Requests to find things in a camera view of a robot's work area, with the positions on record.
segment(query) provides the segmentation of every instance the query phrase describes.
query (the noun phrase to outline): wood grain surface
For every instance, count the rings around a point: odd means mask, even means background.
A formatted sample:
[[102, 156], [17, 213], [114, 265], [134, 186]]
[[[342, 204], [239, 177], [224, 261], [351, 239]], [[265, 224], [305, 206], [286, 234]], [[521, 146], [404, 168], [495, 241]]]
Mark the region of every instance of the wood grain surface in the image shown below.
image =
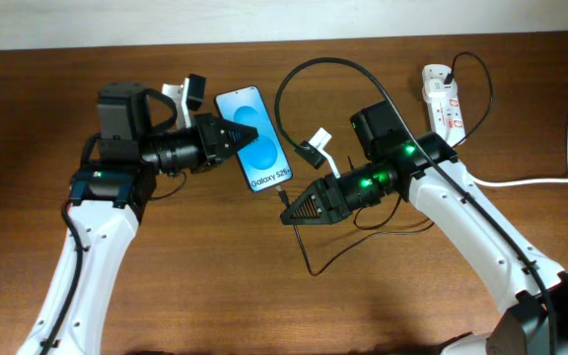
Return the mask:
[[[568, 33], [461, 35], [284, 43], [167, 45], [0, 52], [0, 354], [14, 353], [45, 297], [63, 243], [59, 206], [87, 136], [99, 130], [96, 91], [107, 82], [151, 87], [193, 72], [207, 77], [201, 112], [216, 94], [258, 85], [268, 107], [297, 64], [340, 56], [366, 66], [390, 91], [415, 133], [428, 129], [421, 98], [425, 64], [449, 64], [462, 50], [489, 65], [494, 111], [459, 148], [480, 178], [564, 176]], [[481, 68], [458, 64], [462, 113], [474, 124], [487, 104]], [[320, 127], [344, 170], [365, 163], [349, 117], [380, 96], [349, 68], [301, 73], [282, 102], [296, 139]], [[155, 119], [167, 112], [154, 106]], [[328, 173], [285, 145], [292, 197]], [[177, 183], [159, 177], [159, 192]], [[568, 270], [568, 184], [483, 188], [510, 221]], [[395, 197], [364, 212], [383, 219]], [[151, 203], [121, 265], [106, 317], [104, 354], [165, 350], [197, 354], [347, 353], [432, 344], [491, 331], [494, 305], [462, 256], [437, 228], [378, 237], [325, 275], [307, 274], [295, 236], [282, 226], [273, 190], [251, 193], [235, 160], [189, 176], [178, 195]], [[388, 228], [424, 217], [403, 206]], [[315, 267], [366, 235], [351, 219], [301, 229]]]

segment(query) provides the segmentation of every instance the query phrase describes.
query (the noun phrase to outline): phone screen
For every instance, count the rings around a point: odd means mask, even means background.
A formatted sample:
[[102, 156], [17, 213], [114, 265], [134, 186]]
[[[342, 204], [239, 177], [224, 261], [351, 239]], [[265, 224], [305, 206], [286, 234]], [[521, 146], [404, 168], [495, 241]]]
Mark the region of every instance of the phone screen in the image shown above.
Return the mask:
[[224, 119], [257, 129], [257, 139], [238, 152], [248, 187], [258, 192], [293, 177], [275, 127], [255, 86], [216, 97]]

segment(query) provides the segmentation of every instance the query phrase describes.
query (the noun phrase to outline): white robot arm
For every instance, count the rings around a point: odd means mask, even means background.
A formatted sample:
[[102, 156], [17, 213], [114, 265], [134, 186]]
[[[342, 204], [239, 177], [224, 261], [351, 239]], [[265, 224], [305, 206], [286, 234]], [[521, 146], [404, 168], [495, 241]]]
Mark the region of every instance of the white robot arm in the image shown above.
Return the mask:
[[[72, 176], [62, 210], [69, 228], [65, 245], [19, 355], [100, 354], [115, 277], [152, 199], [156, 175], [208, 172], [257, 138], [255, 128], [208, 113], [189, 117], [187, 110], [202, 103], [204, 85], [204, 78], [190, 75], [180, 87], [180, 105], [139, 83], [100, 89], [101, 133], [85, 144], [81, 167]], [[149, 97], [167, 105], [173, 116], [153, 126]], [[177, 106], [178, 129], [170, 132]], [[96, 143], [100, 159], [90, 161]]]
[[[85, 247], [77, 291], [50, 354], [100, 354], [100, 344], [119, 265], [135, 238], [139, 221], [129, 206], [111, 201], [83, 201], [69, 216]], [[49, 337], [63, 307], [76, 268], [76, 245], [67, 231], [65, 245], [38, 319], [18, 355], [36, 355]]]
[[[547, 289], [560, 283], [558, 273], [564, 271], [562, 266], [545, 256], [512, 226], [470, 179], [462, 162], [446, 161], [440, 168], [468, 191], [526, 251], [530, 260], [535, 261]], [[519, 303], [517, 295], [521, 292], [540, 293], [532, 276], [524, 272], [525, 266], [516, 253], [474, 207], [462, 202], [462, 197], [433, 168], [426, 169], [424, 177], [412, 181], [409, 201], [453, 242], [483, 281], [500, 314]]]

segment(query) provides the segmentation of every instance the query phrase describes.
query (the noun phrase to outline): wire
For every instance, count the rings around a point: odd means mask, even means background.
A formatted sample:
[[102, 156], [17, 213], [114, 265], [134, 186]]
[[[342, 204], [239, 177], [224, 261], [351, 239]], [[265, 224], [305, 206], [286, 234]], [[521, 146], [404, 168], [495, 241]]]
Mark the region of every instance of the wire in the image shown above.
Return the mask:
[[459, 146], [461, 143], [465, 142], [466, 139], [468, 139], [468, 137], [470, 137], [472, 135], [472, 133], [474, 133], [474, 131], [477, 130], [477, 128], [479, 128], [479, 126], [481, 125], [481, 123], [483, 123], [483, 121], [488, 117], [488, 115], [490, 114], [490, 112], [492, 111], [492, 105], [494, 103], [494, 88], [492, 87], [492, 78], [490, 77], [490, 71], [488, 70], [488, 67], [485, 65], [485, 63], [483, 62], [483, 60], [481, 60], [481, 58], [479, 58], [478, 55], [469, 52], [469, 51], [464, 51], [459, 53], [458, 55], [455, 56], [455, 58], [453, 58], [453, 64], [451, 65], [451, 74], [449, 74], [449, 76], [447, 77], [448, 79], [454, 79], [455, 78], [455, 64], [458, 61], [458, 58], [463, 56], [463, 55], [468, 55], [473, 57], [474, 59], [476, 59], [479, 64], [481, 64], [481, 66], [483, 67], [483, 71], [485, 72], [485, 76], [488, 78], [488, 89], [490, 90], [490, 102], [488, 103], [488, 108], [485, 110], [485, 113], [483, 114], [483, 116], [481, 117], [481, 119], [479, 119], [477, 121], [477, 123], [468, 131], [468, 133], [462, 138], [460, 139], [459, 142], [455, 143], [455, 145], [453, 146], [453, 148], [456, 148], [457, 146]]
[[395, 212], [397, 212], [398, 207], [400, 206], [400, 201], [402, 200], [402, 197], [398, 197], [398, 200], [395, 202], [395, 206], [393, 207], [393, 210], [391, 211], [390, 215], [388, 216], [388, 218], [376, 225], [373, 226], [361, 226], [358, 224], [358, 219], [359, 219], [359, 213], [361, 213], [361, 211], [363, 211], [365, 208], [367, 207], [363, 207], [363, 208], [359, 208], [359, 210], [356, 212], [356, 214], [354, 215], [354, 221], [352, 221], [352, 223], [354, 224], [354, 226], [360, 230], [363, 231], [372, 231], [372, 230], [376, 230], [381, 228], [382, 226], [384, 226], [385, 224], [389, 223], [391, 218], [393, 218], [393, 215], [395, 215]]
[[92, 134], [91, 137], [87, 138], [85, 145], [83, 146], [83, 152], [80, 157], [80, 166], [84, 166], [89, 164], [89, 159], [91, 158], [91, 154], [94, 151], [94, 147], [96, 146], [96, 142], [100, 139], [100, 133]]
[[433, 161], [433, 159], [426, 153], [424, 148], [422, 148], [420, 143], [418, 143], [415, 136], [413, 136], [413, 133], [411, 132], [408, 125], [404, 121], [404, 118], [400, 114], [398, 108], [393, 103], [393, 100], [391, 99], [390, 94], [388, 94], [387, 90], [385, 90], [385, 88], [383, 87], [383, 84], [381, 84], [381, 82], [372, 73], [370, 73], [367, 69], [365, 69], [360, 64], [357, 64], [357, 63], [355, 63], [351, 60], [347, 60], [347, 59], [333, 58], [333, 57], [323, 57], [323, 58], [311, 59], [307, 62], [304, 62], [304, 63], [298, 65], [297, 67], [295, 67], [291, 71], [291, 73], [289, 73], [289, 75], [286, 77], [285, 81], [282, 82], [282, 85], [280, 86], [280, 90], [278, 90], [278, 94], [281, 95], [281, 91], [283, 91], [283, 87], [285, 86], [284, 84], [288, 83], [287, 80], [290, 81], [290, 79], [292, 78], [292, 76], [294, 74], [300, 72], [304, 68], [307, 68], [309, 66], [319, 64], [319, 63], [334, 63], [334, 64], [345, 65], [345, 66], [348, 66], [350, 68], [353, 68], [353, 69], [359, 71], [361, 74], [363, 74], [365, 77], [367, 77], [374, 84], [374, 86], [378, 89], [378, 91], [381, 93], [381, 95], [385, 99], [385, 102], [390, 106], [390, 108], [393, 109], [393, 111], [395, 112], [395, 116], [398, 118], [398, 120], [400, 122], [400, 125], [402, 126], [402, 128], [406, 132], [407, 136], [409, 137], [411, 144], [413, 144], [413, 146], [416, 147], [416, 149], [418, 150], [418, 152], [422, 156], [422, 158], [424, 158], [424, 160], [428, 163], [428, 165], [431, 168], [433, 168], [433, 170], [435, 170], [440, 175], [440, 177], [443, 178], [461, 196], [462, 201], [467, 201], [472, 207], [474, 207], [474, 209], [492, 226], [492, 228], [494, 228], [496, 230], [496, 232], [499, 235], [501, 235], [501, 238], [503, 238], [503, 240], [517, 254], [517, 256], [519, 257], [519, 259], [521, 260], [523, 265], [530, 272], [530, 275], [532, 276], [534, 282], [536, 283], [536, 286], [540, 290], [540, 294], [542, 296], [542, 299], [544, 300], [545, 307], [547, 309], [547, 321], [549, 323], [549, 349], [550, 349], [550, 353], [552, 355], [555, 355], [556, 338], [557, 338], [556, 314], [555, 314], [555, 310], [553, 308], [553, 303], [551, 302], [551, 297], [550, 297], [549, 293], [547, 292], [547, 288], [545, 287], [544, 282], [540, 278], [540, 275], [536, 271], [535, 266], [528, 259], [528, 257], [525, 255], [523, 250], [519, 247], [519, 245], [517, 245], [517, 243], [512, 239], [512, 237], [510, 237], [510, 235], [507, 233], [507, 231], [503, 227], [501, 227], [501, 225], [499, 225], [499, 223], [474, 199], [474, 197], [472, 197], [472, 195], [470, 195], [468, 192], [466, 192], [457, 182], [455, 182], [453, 180], [453, 178], [450, 177], [442, 168], [440, 168], [440, 166], [437, 163], [435, 163]]
[[313, 64], [308, 64], [306, 66], [302, 65], [298, 65], [295, 69], [293, 69], [290, 73], [288, 73], [288, 75], [286, 76], [286, 78], [284, 78], [284, 80], [282, 80], [282, 83], [280, 84], [280, 87], [277, 89], [277, 94], [275, 94], [275, 105], [274, 105], [274, 111], [275, 111], [275, 123], [277, 124], [277, 129], [280, 131], [280, 134], [282, 135], [282, 137], [284, 137], [284, 139], [289, 142], [290, 145], [292, 145], [293, 147], [295, 147], [296, 149], [303, 149], [303, 150], [309, 150], [309, 147], [304, 147], [299, 145], [297, 142], [295, 142], [293, 140], [293, 138], [291, 138], [291, 136], [288, 135], [288, 132], [286, 132], [286, 130], [284, 129], [284, 126], [282, 126], [282, 118], [280, 115], [280, 101], [282, 100], [282, 94], [284, 93], [284, 89], [286, 89], [286, 86], [288, 85], [288, 82], [291, 81], [291, 79], [293, 79], [293, 77], [299, 73], [300, 71], [302, 71], [302, 69], [311, 66]]
[[349, 247], [343, 249], [342, 251], [338, 252], [317, 272], [314, 272], [313, 268], [311, 267], [311, 262], [309, 261], [308, 253], [306, 252], [306, 247], [304, 247], [304, 242], [302, 241], [302, 237], [300, 236], [300, 231], [297, 228], [297, 225], [293, 225], [293, 228], [295, 229], [295, 236], [297, 237], [297, 242], [300, 244], [300, 249], [302, 250], [302, 255], [304, 256], [304, 262], [306, 263], [306, 268], [308, 269], [308, 273], [311, 274], [311, 276], [317, 277], [317, 276], [323, 274], [323, 272], [326, 269], [328, 269], [328, 267], [331, 266], [332, 263], [335, 262], [340, 256], [344, 255], [345, 253], [347, 253], [351, 249], [359, 246], [360, 244], [362, 244], [363, 242], [367, 241], [368, 239], [370, 239], [372, 237], [380, 236], [380, 235], [411, 236], [411, 235], [414, 235], [414, 234], [426, 232], [426, 231], [430, 230], [434, 225], [435, 225], [435, 223], [431, 222], [428, 226], [421, 228], [419, 230], [415, 230], [415, 231], [378, 231], [378, 232], [374, 232], [370, 235], [363, 237], [362, 239], [358, 240], [357, 242], [355, 242], [354, 244], [350, 245]]
[[[282, 200], [282, 203], [284, 203], [284, 205], [288, 208], [291, 206], [291, 203], [289, 201], [288, 198], [288, 194], [286, 193], [286, 190], [284, 190], [284, 188], [282, 188], [280, 185], [275, 186], [275, 189], [277, 190], [277, 194], [280, 196], [280, 199]], [[388, 219], [383, 223], [385, 224], [386, 222], [388, 222], [393, 215], [395, 214], [395, 211], [397, 211], [398, 206], [400, 204], [400, 200], [401, 198], [398, 198], [398, 201], [395, 203], [395, 206], [390, 214], [390, 216], [388, 217]], [[356, 243], [350, 245], [349, 247], [343, 249], [342, 251], [338, 252], [335, 256], [333, 256], [318, 272], [314, 272], [313, 268], [311, 267], [311, 262], [308, 258], [308, 253], [306, 252], [306, 247], [304, 247], [304, 242], [302, 241], [302, 236], [300, 235], [300, 230], [297, 227], [297, 225], [293, 225], [293, 230], [295, 231], [295, 236], [297, 237], [297, 243], [299, 243], [300, 245], [300, 249], [302, 250], [302, 255], [304, 256], [304, 263], [306, 264], [306, 268], [308, 269], [308, 273], [311, 276], [319, 276], [321, 275], [326, 269], [328, 269], [328, 267], [335, 262], [340, 256], [344, 255], [345, 253], [347, 253], [349, 250], [355, 248], [356, 246], [360, 245], [361, 243], [367, 241], [368, 239], [370, 239], [371, 237], [374, 236], [378, 236], [378, 235], [382, 235], [382, 234], [388, 234], [388, 235], [399, 235], [399, 236], [408, 236], [408, 235], [414, 235], [414, 234], [418, 234], [418, 233], [422, 233], [425, 231], [428, 231], [429, 229], [431, 229], [431, 227], [433, 227], [435, 224], [433, 222], [431, 222], [430, 225], [419, 229], [419, 230], [415, 230], [415, 231], [379, 231], [379, 232], [375, 232], [372, 233], [362, 239], [360, 239], [359, 241], [357, 241]]]
[[173, 128], [173, 125], [177, 123], [177, 116], [178, 116], [177, 106], [175, 105], [175, 101], [171, 97], [166, 96], [160, 93], [159, 91], [151, 88], [146, 89], [145, 94], [153, 99], [157, 99], [158, 101], [160, 101], [162, 104], [167, 106], [170, 109], [170, 111], [173, 113], [170, 116], [170, 118], [155, 125], [148, 135], [150, 136], [150, 135], [161, 134]]
[[62, 207], [60, 208], [60, 214], [63, 218], [63, 221], [67, 225], [71, 236], [74, 238], [74, 243], [76, 244], [76, 268], [74, 269], [74, 276], [71, 279], [71, 286], [69, 286], [69, 292], [67, 292], [67, 297], [65, 297], [65, 302], [63, 303], [63, 307], [60, 309], [60, 313], [58, 314], [58, 318], [54, 323], [54, 327], [51, 329], [47, 340], [41, 343], [42, 350], [40, 351], [40, 355], [45, 355], [49, 350], [52, 348], [54, 344], [54, 340], [58, 335], [58, 331], [60, 330], [60, 326], [63, 324], [65, 320], [65, 316], [67, 315], [67, 311], [69, 311], [69, 307], [71, 306], [71, 302], [74, 299], [74, 295], [76, 293], [76, 288], [78, 288], [78, 282], [80, 281], [80, 274], [83, 268], [83, 244], [80, 240], [80, 235], [78, 234], [78, 230], [74, 225], [74, 222], [69, 217], [67, 213], [67, 207], [69, 206], [69, 200], [66, 200]]
[[172, 191], [170, 191], [166, 194], [163, 194], [161, 196], [151, 196], [150, 201], [159, 201], [161, 199], [168, 198], [168, 197], [174, 195], [175, 193], [179, 192], [180, 190], [182, 190], [185, 187], [185, 183], [187, 182], [187, 175], [184, 172], [179, 172], [179, 174], [183, 175], [183, 181], [177, 187], [175, 187], [174, 190], [172, 190]]
[[470, 176], [470, 178], [472, 178], [474, 182], [488, 187], [519, 186], [519, 185], [532, 184], [532, 183], [568, 183], [568, 123], [567, 123], [567, 177], [526, 178], [526, 179], [520, 179], [514, 181], [502, 181], [502, 182], [489, 182], [474, 176]]

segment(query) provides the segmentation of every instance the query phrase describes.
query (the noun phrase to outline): green led light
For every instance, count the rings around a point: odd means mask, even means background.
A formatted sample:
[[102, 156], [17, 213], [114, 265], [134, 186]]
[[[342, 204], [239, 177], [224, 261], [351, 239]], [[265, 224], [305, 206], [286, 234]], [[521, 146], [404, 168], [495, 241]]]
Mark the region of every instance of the green led light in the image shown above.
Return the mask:
[[369, 187], [374, 183], [370, 178], [365, 178], [361, 180], [361, 187]]
[[404, 147], [404, 152], [405, 152], [407, 155], [411, 155], [411, 154], [413, 154], [413, 152], [415, 152], [415, 147], [414, 147], [414, 146], [407, 145], [407, 146]]
[[381, 173], [376, 173], [376, 174], [372, 175], [372, 178], [374, 180], [380, 182], [380, 183], [384, 183], [388, 179], [390, 179], [390, 176], [385, 172], [381, 172]]

